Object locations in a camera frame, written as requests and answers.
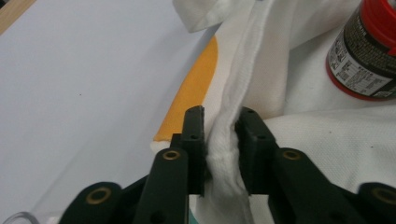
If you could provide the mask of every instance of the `can label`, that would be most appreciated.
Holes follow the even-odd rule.
[[[333,43],[328,63],[332,75],[348,89],[364,96],[396,96],[396,57],[370,36],[359,11]]]

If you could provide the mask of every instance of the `white towel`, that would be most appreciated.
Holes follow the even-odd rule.
[[[233,124],[242,105],[268,119],[282,147],[306,152],[333,183],[352,191],[363,181],[396,186],[392,175],[396,168],[391,164],[396,159],[395,101],[352,98],[334,87],[324,66],[331,43],[359,2],[174,1],[190,31],[223,21],[203,52],[203,58],[216,60],[213,71],[207,71],[208,63],[199,59],[168,114],[174,117],[176,108],[183,111],[186,102],[205,107],[207,162],[213,179],[206,185],[205,197],[197,199],[196,207],[191,205],[200,223],[272,220],[265,197],[249,198],[241,181]],[[191,86],[189,79],[200,83],[197,71],[202,79],[206,73],[212,76],[205,88],[198,89],[205,93],[202,101],[183,89]],[[172,125],[169,120],[163,126]],[[156,141],[154,147],[163,146],[159,143],[166,139]],[[361,166],[364,163],[371,168]]]

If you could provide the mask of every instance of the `white cloth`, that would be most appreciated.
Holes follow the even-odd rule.
[[[240,24],[234,28],[237,32],[242,30],[243,34],[232,55],[224,90],[221,86],[218,88],[222,93],[222,98],[216,99],[219,111],[208,115],[216,117],[213,125],[209,123],[206,127],[210,130],[207,162],[213,180],[207,185],[205,198],[197,201],[195,214],[201,223],[266,223],[265,220],[271,220],[262,215],[265,206],[262,197],[250,198],[248,202],[239,174],[233,124],[242,105],[255,109],[265,119],[277,117],[268,122],[278,143],[307,152],[335,184],[351,190],[356,190],[361,181],[396,184],[391,175],[396,172],[391,165],[396,159],[396,152],[392,150],[396,145],[392,137],[396,128],[395,101],[368,103],[351,98],[337,90],[325,74],[326,52],[331,37],[336,34],[325,33],[342,25],[359,2],[264,0],[245,1],[243,6],[230,7],[231,1],[216,1],[216,5],[226,6],[224,10],[232,9],[218,33],[222,26],[232,27],[235,18],[243,18],[241,13],[247,13],[248,20],[242,29]],[[213,15],[206,17],[207,21],[202,17],[196,20],[188,17],[190,12],[209,8],[206,12],[210,14],[213,7],[190,0],[185,1],[181,9],[178,1],[174,3],[189,30],[196,24],[199,30],[218,23],[219,18],[227,14],[220,10],[221,17],[215,20],[210,20],[215,18]],[[246,10],[248,4],[251,4],[250,10]],[[376,105],[389,106],[335,110]],[[319,110],[331,111],[282,116]],[[369,174],[363,171],[365,167],[355,166],[365,162],[373,165]]]

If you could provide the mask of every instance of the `metal screw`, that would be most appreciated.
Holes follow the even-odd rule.
[[[163,158],[168,161],[177,160],[179,157],[180,153],[178,151],[171,150],[163,153]]]
[[[111,189],[101,187],[88,194],[86,201],[88,204],[99,204],[105,202],[111,195]]]
[[[283,152],[283,157],[291,161],[297,161],[301,158],[301,155],[296,151],[288,150]]]
[[[376,188],[372,190],[372,193],[379,201],[396,205],[396,192],[390,189]]]

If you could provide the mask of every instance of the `gray surface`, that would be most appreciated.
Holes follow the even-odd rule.
[[[0,221],[147,174],[152,136],[214,30],[165,1],[40,0],[0,36]]]

